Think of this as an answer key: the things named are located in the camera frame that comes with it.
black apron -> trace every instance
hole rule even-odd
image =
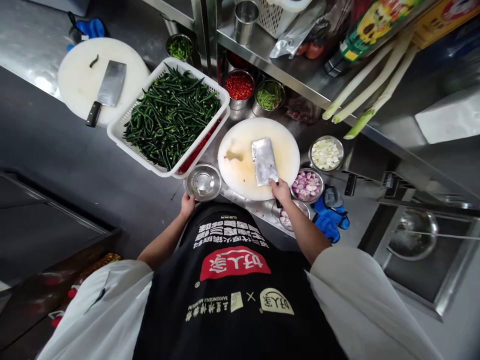
[[[153,276],[133,359],[346,359],[309,267],[264,239],[246,210],[200,204]]]

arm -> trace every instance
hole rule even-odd
[[[138,256],[139,261],[143,261],[153,270],[162,265],[175,250],[175,246],[182,235],[182,231],[187,221],[195,209],[195,195],[190,198],[187,193],[181,198],[180,214],[172,221],[170,225],[158,235]]]
[[[301,252],[310,264],[313,264],[317,256],[332,245],[325,235],[310,221],[308,217],[293,202],[290,196],[289,185],[282,179],[278,179],[278,185],[270,179],[271,192],[277,198],[290,219],[296,242]]]

white chef jacket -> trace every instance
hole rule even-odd
[[[135,260],[95,271],[80,286],[37,359],[131,360],[153,275],[146,263]],[[306,276],[349,359],[442,359],[368,254],[330,247]],[[97,301],[102,289],[104,296]]]

knife handle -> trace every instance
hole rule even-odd
[[[88,113],[88,117],[86,118],[86,125],[94,128],[97,126],[97,120],[99,119],[100,109],[102,108],[102,104],[98,101],[95,101],[91,106],[90,112]]]
[[[283,208],[282,204],[280,203],[280,201],[277,198],[275,198],[275,201],[276,201],[276,208],[277,209]]]

leek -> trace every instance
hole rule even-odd
[[[349,97],[349,95],[359,86],[359,84],[367,77],[367,75],[378,65],[385,55],[394,47],[395,41],[390,41],[387,45],[382,47],[375,57],[350,81],[350,83],[342,90],[340,95],[331,103],[329,108],[323,113],[324,120],[330,119],[338,110],[342,103]]]
[[[344,139],[351,140],[356,137],[364,128],[365,125],[370,121],[371,118],[379,111],[379,109],[385,105],[385,103],[390,100],[395,89],[399,85],[400,81],[405,75],[405,72],[412,63],[415,54],[418,52],[418,48],[415,45],[411,45],[408,51],[406,52],[401,64],[398,66],[395,74],[391,77],[390,82],[388,83],[386,89],[381,94],[381,96],[375,101],[375,103],[366,110],[360,119],[356,122],[355,126],[350,129],[350,131],[343,137]]]
[[[394,43],[394,49],[388,58],[388,61],[381,71],[380,75],[355,99],[353,99],[347,106],[345,106],[337,115],[333,117],[332,122],[338,124],[347,116],[359,108],[377,89],[389,78],[397,67],[400,59],[407,51],[407,48],[412,40],[414,28],[404,30]]]

